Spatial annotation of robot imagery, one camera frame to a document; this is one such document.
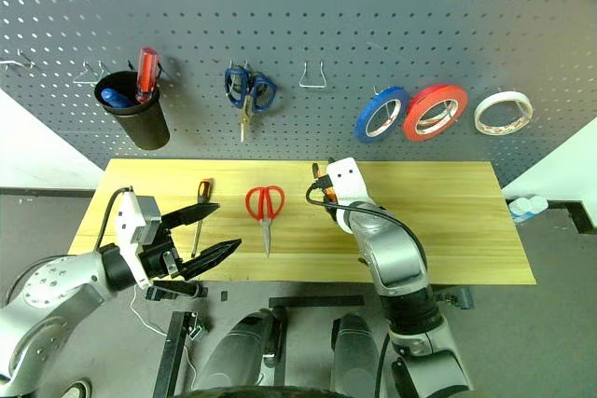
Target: white wall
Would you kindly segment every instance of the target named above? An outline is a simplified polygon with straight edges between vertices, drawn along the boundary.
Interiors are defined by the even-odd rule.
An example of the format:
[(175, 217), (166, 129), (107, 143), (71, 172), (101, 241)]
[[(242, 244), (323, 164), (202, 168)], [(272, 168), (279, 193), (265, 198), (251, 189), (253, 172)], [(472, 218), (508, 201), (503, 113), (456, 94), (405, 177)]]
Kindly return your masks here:
[(0, 187), (94, 189), (103, 173), (0, 89)]
[(582, 200), (597, 226), (597, 118), (502, 190), (508, 199), (541, 195)]

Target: blue scissors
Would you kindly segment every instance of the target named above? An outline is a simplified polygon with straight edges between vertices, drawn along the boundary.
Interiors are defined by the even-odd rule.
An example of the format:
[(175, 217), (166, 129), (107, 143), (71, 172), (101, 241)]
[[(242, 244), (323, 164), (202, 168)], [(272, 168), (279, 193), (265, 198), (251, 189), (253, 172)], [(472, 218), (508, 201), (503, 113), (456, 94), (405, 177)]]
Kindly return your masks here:
[(244, 130), (249, 128), (251, 117), (255, 113), (270, 109), (276, 96), (276, 85), (260, 72), (245, 67), (232, 65), (224, 74), (226, 96), (234, 107), (241, 109), (241, 143), (244, 142)]

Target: pegboard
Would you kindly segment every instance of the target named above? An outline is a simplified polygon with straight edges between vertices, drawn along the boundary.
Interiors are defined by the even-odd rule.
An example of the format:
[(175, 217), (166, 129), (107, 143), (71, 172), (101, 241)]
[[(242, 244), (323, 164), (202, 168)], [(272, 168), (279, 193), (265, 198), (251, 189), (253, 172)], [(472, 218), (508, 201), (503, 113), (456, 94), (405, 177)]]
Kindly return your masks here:
[[(110, 158), (490, 160), (502, 185), (597, 115), (595, 0), (2, 0), (1, 87), (100, 167)], [(171, 141), (136, 148), (73, 79), (84, 61), (127, 70), (139, 47), (162, 57), (162, 108)], [(224, 95), (229, 61), (249, 61), (278, 85), (272, 109), (244, 144), (238, 110)], [(309, 81), (299, 87), (303, 63)], [(361, 144), (353, 127), (374, 88), (411, 95), (462, 86), (469, 106), (438, 137), (414, 143), (396, 129)], [(523, 130), (478, 133), (473, 111), (499, 89), (535, 107)], [(506, 115), (508, 109), (502, 110)], [(494, 117), (498, 121), (506, 117)]]

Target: black pen holder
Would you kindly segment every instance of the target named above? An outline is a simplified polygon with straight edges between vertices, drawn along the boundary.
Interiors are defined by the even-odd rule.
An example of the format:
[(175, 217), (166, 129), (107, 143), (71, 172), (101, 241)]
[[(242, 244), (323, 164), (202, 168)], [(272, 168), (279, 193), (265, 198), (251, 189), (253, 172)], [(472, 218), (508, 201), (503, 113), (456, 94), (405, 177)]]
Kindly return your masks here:
[(110, 88), (134, 100), (136, 72), (116, 72), (102, 78), (96, 85), (95, 99), (116, 119), (122, 129), (141, 149), (159, 149), (170, 140), (170, 132), (160, 106), (160, 89), (156, 87), (151, 99), (131, 107), (112, 107), (102, 99), (102, 90)]

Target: wooden table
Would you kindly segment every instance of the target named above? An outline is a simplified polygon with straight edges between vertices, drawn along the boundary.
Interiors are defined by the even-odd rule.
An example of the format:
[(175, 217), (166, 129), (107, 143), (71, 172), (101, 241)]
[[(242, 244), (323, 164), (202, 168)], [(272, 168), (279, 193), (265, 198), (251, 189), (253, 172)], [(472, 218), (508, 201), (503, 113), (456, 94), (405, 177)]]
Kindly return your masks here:
[[(421, 240), (433, 284), (535, 284), (524, 249), (489, 162), (358, 162), (369, 195)], [(201, 276), (222, 281), (370, 281), (356, 241), (321, 208), (305, 201), (308, 161), (113, 159), (91, 200), (69, 254), (89, 252), (109, 196), (132, 185), (156, 198), (162, 214), (196, 202), (202, 178), (215, 179), (221, 207), (203, 222), (200, 249), (242, 238), (236, 253)], [(261, 227), (244, 208), (253, 186), (278, 185), (285, 207), (271, 225), (266, 258)], [(114, 215), (103, 244), (115, 242)], [(188, 259), (195, 226), (173, 231)]]

